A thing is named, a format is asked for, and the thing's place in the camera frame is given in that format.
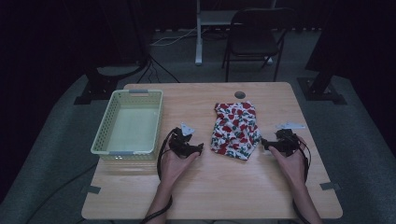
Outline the black stand with flat base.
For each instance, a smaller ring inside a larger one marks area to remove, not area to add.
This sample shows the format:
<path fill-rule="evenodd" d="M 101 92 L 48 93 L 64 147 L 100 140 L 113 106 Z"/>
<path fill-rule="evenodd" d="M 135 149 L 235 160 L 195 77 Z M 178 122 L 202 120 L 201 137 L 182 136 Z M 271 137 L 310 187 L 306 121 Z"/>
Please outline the black stand with flat base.
<path fill-rule="evenodd" d="M 144 69 L 148 47 L 140 0 L 64 2 L 79 61 L 88 79 L 77 105 L 106 100 L 118 82 Z"/>

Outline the person's right hand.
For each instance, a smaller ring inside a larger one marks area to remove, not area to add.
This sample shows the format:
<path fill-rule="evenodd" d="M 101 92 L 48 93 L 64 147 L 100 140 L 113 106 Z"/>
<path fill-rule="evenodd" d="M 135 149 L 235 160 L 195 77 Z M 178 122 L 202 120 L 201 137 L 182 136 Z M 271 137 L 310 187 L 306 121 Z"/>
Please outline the person's right hand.
<path fill-rule="evenodd" d="M 305 154 L 304 150 L 296 150 L 285 157 L 277 149 L 270 150 L 275 156 L 280 170 L 287 179 L 290 188 L 305 184 Z"/>

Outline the black post with square base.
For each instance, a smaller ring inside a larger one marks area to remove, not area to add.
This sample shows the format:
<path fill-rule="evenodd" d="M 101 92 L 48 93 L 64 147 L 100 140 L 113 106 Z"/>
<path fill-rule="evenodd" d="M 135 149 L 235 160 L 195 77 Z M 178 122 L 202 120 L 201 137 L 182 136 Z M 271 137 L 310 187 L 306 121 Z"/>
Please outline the black post with square base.
<path fill-rule="evenodd" d="M 343 40 L 336 19 L 338 1 L 332 0 L 329 16 L 305 66 L 306 70 L 317 71 L 317 76 L 298 78 L 306 101 L 331 101 L 335 105 L 347 103 L 344 96 L 332 85 L 332 78 L 339 68 L 343 49 Z"/>

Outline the pale green plastic basket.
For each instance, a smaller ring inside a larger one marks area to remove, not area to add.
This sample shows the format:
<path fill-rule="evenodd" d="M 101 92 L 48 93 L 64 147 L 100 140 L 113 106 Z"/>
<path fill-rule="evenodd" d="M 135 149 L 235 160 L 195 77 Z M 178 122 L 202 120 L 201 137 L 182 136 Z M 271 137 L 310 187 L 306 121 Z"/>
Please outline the pale green plastic basket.
<path fill-rule="evenodd" d="M 113 91 L 91 153 L 108 161 L 152 161 L 158 155 L 161 90 Z"/>

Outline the white metal desk frame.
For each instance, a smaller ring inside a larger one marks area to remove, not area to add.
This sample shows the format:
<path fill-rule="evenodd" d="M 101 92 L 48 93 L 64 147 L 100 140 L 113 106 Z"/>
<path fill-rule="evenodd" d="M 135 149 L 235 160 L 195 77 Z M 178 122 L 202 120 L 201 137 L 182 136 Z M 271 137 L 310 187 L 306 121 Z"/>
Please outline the white metal desk frame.
<path fill-rule="evenodd" d="M 196 0 L 196 65 L 203 63 L 203 27 L 230 25 L 235 13 L 235 10 L 202 10 L 201 0 Z"/>

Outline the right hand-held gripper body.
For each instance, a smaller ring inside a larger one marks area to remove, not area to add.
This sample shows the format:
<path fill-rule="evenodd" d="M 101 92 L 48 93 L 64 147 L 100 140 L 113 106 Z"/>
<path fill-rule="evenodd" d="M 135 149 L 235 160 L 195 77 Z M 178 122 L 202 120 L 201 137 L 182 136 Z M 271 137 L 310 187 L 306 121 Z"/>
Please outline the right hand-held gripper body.
<path fill-rule="evenodd" d="M 275 148 L 288 157 L 296 150 L 304 150 L 307 148 L 307 145 L 292 131 L 292 129 L 287 128 L 280 129 L 276 132 Z"/>

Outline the black folding chair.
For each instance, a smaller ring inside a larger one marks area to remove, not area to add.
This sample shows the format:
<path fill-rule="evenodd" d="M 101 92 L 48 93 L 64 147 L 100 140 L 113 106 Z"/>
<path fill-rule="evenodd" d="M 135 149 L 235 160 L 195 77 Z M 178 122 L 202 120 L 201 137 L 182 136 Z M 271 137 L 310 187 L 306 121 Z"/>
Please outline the black folding chair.
<path fill-rule="evenodd" d="M 276 81 L 282 58 L 285 36 L 292 29 L 296 12 L 289 7 L 244 8 L 231 20 L 223 56 L 222 68 L 226 69 L 225 81 L 229 80 L 230 62 L 263 61 L 265 66 L 276 56 Z"/>

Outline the white red rose print cloth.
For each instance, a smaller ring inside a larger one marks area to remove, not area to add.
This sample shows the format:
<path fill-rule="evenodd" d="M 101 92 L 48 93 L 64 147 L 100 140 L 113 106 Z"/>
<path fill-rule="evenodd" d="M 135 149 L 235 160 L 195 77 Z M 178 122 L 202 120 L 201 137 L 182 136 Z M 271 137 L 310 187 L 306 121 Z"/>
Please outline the white red rose print cloth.
<path fill-rule="evenodd" d="M 256 108 L 250 102 L 218 103 L 210 149 L 220 155 L 247 161 L 260 143 Z"/>

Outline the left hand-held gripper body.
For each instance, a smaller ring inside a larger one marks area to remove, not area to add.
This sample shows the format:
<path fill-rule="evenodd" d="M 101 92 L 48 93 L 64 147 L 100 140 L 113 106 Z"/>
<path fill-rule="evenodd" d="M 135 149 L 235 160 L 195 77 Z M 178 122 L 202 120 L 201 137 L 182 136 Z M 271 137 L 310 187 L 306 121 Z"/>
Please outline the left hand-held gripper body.
<path fill-rule="evenodd" d="M 169 147 L 180 158 L 188 158 L 192 153 L 200 151 L 199 146 L 191 146 L 189 144 L 193 133 L 194 129 L 184 122 L 181 122 L 180 126 L 173 130 Z"/>

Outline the person's left hand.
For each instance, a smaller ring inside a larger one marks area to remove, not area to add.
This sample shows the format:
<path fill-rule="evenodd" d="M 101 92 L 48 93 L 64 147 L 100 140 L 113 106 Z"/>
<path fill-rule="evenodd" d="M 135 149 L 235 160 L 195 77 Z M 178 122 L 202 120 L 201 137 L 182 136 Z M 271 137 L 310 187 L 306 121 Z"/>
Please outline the person's left hand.
<path fill-rule="evenodd" d="M 188 158 L 180 158 L 169 146 L 165 146 L 161 160 L 161 183 L 175 185 L 198 157 L 199 155 L 194 153 Z"/>

